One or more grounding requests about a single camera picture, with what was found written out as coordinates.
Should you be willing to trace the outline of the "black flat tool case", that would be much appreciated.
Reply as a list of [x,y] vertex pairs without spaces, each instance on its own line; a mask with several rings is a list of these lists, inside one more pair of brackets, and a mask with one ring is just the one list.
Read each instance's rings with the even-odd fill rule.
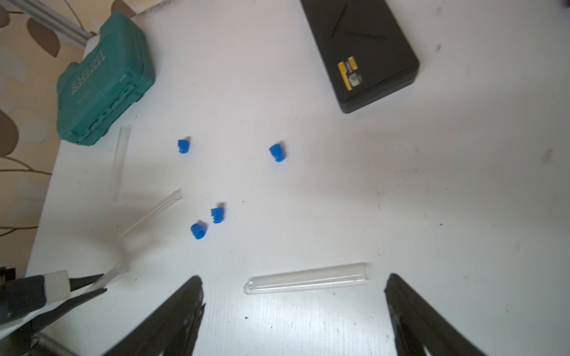
[[419,60],[387,2],[309,0],[301,5],[344,113],[417,78]]

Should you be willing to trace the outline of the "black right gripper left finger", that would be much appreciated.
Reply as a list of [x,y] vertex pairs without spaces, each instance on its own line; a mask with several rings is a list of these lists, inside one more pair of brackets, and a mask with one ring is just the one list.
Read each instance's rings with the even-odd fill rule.
[[191,355],[205,311],[203,283],[193,276],[107,355]]

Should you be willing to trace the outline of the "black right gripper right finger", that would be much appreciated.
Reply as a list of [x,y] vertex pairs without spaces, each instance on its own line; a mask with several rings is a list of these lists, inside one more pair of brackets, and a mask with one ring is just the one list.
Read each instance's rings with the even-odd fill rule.
[[397,274],[384,290],[398,355],[482,355]]

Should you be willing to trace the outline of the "aluminium frame post left rear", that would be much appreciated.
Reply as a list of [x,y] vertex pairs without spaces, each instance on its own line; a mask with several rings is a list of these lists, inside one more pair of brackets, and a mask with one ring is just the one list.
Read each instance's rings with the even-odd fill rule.
[[28,14],[29,17],[52,31],[58,32],[74,43],[85,47],[94,35],[81,25],[73,23],[61,13],[37,0],[7,0],[8,3]]

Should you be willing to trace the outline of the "green plastic tool case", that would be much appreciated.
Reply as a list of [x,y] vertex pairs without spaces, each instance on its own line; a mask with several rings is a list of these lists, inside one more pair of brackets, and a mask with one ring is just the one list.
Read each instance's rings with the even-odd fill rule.
[[68,65],[58,78],[59,138],[94,145],[153,86],[154,79],[143,31],[122,13],[112,13],[92,52]]

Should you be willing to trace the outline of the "clear test tube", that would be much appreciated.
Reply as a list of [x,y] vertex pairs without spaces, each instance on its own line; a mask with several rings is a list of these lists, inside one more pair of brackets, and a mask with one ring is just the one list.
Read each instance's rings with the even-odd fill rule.
[[119,200],[131,131],[131,125],[121,127],[118,136],[109,185],[109,194],[112,203],[116,203]]
[[154,206],[149,212],[147,212],[142,218],[140,218],[133,225],[128,227],[121,235],[120,239],[123,239],[136,231],[140,230],[142,227],[151,222],[154,218],[160,216],[163,212],[172,207],[175,203],[183,198],[182,190],[178,189],[172,192],[168,197],[160,201],[156,206]]
[[254,277],[243,288],[246,295],[304,292],[363,286],[369,281],[368,263],[354,263]]
[[105,289],[109,283],[122,274],[128,271],[128,265],[126,263],[119,263],[115,265],[110,271],[105,273],[101,278],[99,278],[95,283],[93,283],[88,289],[84,291],[84,294],[96,291],[98,289]]

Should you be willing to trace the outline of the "blue stopper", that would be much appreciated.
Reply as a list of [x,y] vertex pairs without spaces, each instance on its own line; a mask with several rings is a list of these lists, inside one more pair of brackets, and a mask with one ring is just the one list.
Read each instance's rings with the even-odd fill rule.
[[187,154],[190,150],[190,140],[185,138],[185,139],[179,139],[178,140],[178,151],[181,154]]
[[201,240],[206,236],[207,228],[200,222],[196,222],[191,226],[191,233],[196,240]]
[[211,209],[211,216],[212,216],[212,222],[214,224],[222,223],[224,221],[224,217],[225,217],[224,207],[219,206],[219,207],[216,207],[214,209]]
[[270,154],[277,163],[283,162],[286,158],[286,151],[280,142],[270,147]]

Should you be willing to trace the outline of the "clear test tube by case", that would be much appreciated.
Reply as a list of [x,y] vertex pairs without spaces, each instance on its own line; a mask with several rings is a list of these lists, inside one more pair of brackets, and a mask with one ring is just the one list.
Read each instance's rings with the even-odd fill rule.
[[121,127],[118,136],[109,185],[109,194],[112,203],[116,203],[119,200],[131,131],[131,125]]

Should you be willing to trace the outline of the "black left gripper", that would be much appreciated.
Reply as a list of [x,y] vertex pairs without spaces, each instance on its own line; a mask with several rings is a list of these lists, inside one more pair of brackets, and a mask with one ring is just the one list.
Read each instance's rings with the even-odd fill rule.
[[[103,274],[70,278],[75,291],[96,283]],[[97,289],[63,302],[51,311],[29,318],[47,303],[45,278],[41,275],[16,279],[14,268],[1,267],[1,355],[26,355],[33,348],[36,334],[65,314],[107,292]]]

